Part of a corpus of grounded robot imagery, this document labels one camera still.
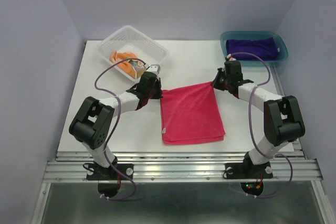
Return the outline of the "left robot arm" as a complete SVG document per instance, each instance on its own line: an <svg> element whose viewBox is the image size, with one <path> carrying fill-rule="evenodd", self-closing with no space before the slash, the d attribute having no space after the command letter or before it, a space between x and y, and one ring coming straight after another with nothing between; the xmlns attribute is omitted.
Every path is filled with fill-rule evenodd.
<svg viewBox="0 0 336 224"><path fill-rule="evenodd" d="M122 113L139 110L150 99L161 97L159 74L151 69L144 72L138 83L118 96L113 94L102 100L93 97L84 99L70 123L69 133L91 154L104 178L113 178L117 172L113 163L116 157L106 144L112 119L119 119Z"/></svg>

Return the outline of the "pink towel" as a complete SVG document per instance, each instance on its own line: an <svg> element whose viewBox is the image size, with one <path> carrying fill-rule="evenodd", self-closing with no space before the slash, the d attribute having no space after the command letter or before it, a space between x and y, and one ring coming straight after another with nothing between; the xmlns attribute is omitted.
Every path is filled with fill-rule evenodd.
<svg viewBox="0 0 336 224"><path fill-rule="evenodd" d="M160 99L165 145L222 141L225 130L210 82L164 90Z"/></svg>

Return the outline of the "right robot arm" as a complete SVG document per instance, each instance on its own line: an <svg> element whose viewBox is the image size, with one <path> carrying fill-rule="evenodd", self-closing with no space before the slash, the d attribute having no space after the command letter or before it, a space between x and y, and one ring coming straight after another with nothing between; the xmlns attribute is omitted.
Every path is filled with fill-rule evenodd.
<svg viewBox="0 0 336 224"><path fill-rule="evenodd" d="M267 163L275 157L286 157L280 150L287 144L304 136L306 129L296 97L280 96L263 88L265 82L256 84L244 79L242 67L237 60L227 60L219 68L212 87L228 91L236 98L248 102L249 131L254 148L246 153L243 162L232 171L243 172L253 177L265 169ZM263 113L264 136L257 143L253 134L251 107Z"/></svg>

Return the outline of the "purple towel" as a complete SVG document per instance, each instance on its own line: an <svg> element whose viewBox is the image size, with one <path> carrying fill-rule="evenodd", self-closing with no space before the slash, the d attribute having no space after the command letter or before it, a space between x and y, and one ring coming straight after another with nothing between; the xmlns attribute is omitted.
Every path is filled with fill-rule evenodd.
<svg viewBox="0 0 336 224"><path fill-rule="evenodd" d="M237 60L256 60L253 55L263 61L275 60L279 54L278 47L272 37L260 40L236 40L226 41L227 53Z"/></svg>

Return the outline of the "orange patterned towel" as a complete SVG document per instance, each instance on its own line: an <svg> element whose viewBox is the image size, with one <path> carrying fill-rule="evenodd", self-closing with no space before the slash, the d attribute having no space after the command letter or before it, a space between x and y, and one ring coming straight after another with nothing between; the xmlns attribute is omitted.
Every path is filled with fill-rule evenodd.
<svg viewBox="0 0 336 224"><path fill-rule="evenodd" d="M132 52L117 52L114 50L109 60L113 64L123 61L117 64L117 67L133 79L140 78L146 70L144 63Z"/></svg>

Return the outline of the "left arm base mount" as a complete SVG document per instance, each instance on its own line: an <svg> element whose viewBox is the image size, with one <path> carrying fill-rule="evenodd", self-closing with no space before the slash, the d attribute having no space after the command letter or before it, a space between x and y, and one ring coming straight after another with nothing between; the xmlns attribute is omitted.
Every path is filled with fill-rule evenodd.
<svg viewBox="0 0 336 224"><path fill-rule="evenodd" d="M83 168L86 170L86 180L100 181L100 180L129 180L118 174L113 168L104 168L96 163L84 163ZM131 163L117 164L117 169L126 177L132 179L134 165Z"/></svg>

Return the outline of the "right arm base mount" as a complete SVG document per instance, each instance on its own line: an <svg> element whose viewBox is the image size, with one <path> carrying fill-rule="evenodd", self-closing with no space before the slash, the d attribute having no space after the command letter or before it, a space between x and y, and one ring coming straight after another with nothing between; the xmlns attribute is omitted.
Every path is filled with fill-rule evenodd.
<svg viewBox="0 0 336 224"><path fill-rule="evenodd" d="M239 163L226 163L223 177L225 179L242 179L247 181L248 179L257 178L271 179L274 176L270 162L254 165L249 156L245 156Z"/></svg>

